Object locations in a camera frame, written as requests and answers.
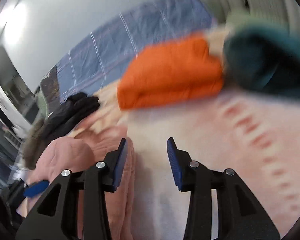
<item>orange folded cloth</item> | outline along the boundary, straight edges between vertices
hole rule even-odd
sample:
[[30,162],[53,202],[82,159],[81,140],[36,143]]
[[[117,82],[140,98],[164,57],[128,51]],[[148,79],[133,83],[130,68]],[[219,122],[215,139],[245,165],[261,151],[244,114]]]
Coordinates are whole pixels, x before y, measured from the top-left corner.
[[221,61],[199,36],[146,47],[129,65],[117,90],[120,109],[161,106],[218,94]]

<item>folded clothing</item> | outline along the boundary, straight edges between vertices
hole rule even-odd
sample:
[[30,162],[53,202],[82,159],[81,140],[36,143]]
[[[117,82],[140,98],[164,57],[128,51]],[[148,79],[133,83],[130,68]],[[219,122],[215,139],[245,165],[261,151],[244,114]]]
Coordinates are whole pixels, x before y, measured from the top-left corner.
[[87,97],[87,94],[80,92],[70,96],[48,119],[39,119],[23,145],[25,167],[35,169],[39,157],[49,143],[67,135],[82,119],[96,111],[100,106],[98,100],[97,97]]
[[[82,133],[80,139],[61,137],[54,140],[42,153],[36,169],[30,174],[27,183],[32,184],[41,180],[52,182],[64,169],[79,172],[88,169],[95,162],[103,160],[109,151],[116,150],[121,137],[103,138],[96,141],[91,148],[85,140],[90,139],[93,132]],[[132,141],[128,141],[128,155],[122,174],[120,186],[115,193],[106,193],[106,206],[112,239],[132,240],[130,218],[133,202],[134,157]],[[83,230],[83,191],[79,193],[78,202],[78,237]],[[39,195],[28,199],[28,209],[31,209],[39,199]]]
[[245,89],[300,99],[300,39],[251,25],[224,44],[229,72]]
[[215,95],[221,62],[201,36],[146,47],[129,65],[117,91],[120,109],[160,106]]

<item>teal garment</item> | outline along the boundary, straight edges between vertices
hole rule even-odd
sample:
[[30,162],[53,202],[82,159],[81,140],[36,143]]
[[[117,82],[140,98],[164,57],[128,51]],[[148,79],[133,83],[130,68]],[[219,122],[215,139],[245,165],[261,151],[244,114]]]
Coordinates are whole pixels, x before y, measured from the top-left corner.
[[300,39],[255,25],[224,44],[229,73],[245,89],[300,99]]

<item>black cloth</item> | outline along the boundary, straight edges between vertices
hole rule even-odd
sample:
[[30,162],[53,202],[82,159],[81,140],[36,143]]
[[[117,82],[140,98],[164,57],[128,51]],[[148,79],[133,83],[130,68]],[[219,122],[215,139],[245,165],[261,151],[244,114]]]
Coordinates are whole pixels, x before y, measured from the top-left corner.
[[23,147],[23,159],[28,169],[34,170],[45,148],[55,139],[67,135],[85,117],[100,107],[97,97],[80,92],[67,98],[48,119],[38,120]]

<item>pink cloth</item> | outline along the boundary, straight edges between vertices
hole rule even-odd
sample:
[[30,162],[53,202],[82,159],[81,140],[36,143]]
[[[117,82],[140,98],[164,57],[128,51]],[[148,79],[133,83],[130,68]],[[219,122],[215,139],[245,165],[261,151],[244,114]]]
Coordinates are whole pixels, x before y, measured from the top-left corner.
[[[31,173],[28,184],[46,179],[52,182],[64,169],[79,172],[103,160],[106,153],[116,150],[122,137],[116,128],[95,134],[86,130],[77,138],[62,137],[54,140],[42,153],[36,169]],[[115,193],[106,193],[106,206],[112,239],[132,240],[130,221],[134,191],[134,151],[132,141],[128,141],[128,155],[123,169],[120,186]],[[29,199],[32,208],[39,197]],[[79,194],[78,237],[83,229],[83,191]]]

